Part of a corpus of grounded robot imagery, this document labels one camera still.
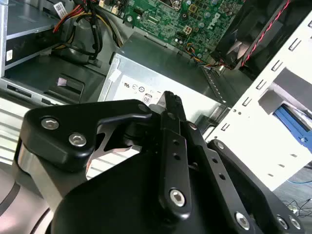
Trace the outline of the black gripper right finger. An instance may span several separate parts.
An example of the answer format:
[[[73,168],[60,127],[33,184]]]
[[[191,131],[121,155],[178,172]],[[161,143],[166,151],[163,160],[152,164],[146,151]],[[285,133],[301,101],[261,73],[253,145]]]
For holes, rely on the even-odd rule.
[[[206,143],[176,97],[190,164],[193,211],[178,234],[304,234],[300,220],[221,141]]]

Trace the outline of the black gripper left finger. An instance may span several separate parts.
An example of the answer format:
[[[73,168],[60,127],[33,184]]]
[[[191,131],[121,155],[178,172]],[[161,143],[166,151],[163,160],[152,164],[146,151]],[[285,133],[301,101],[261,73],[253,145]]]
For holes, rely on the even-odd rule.
[[[169,177],[171,146],[187,146],[176,97],[164,92],[157,113],[135,99],[36,108],[26,113],[16,151],[49,206],[56,210],[81,184],[158,146],[160,176]]]

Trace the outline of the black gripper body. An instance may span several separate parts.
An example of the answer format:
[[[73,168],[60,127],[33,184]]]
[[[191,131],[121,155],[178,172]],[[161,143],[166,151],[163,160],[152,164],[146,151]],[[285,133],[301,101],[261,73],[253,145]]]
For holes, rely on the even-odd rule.
[[[176,234],[192,211],[187,146],[171,146],[169,177],[158,146],[73,189],[58,206],[54,234]]]

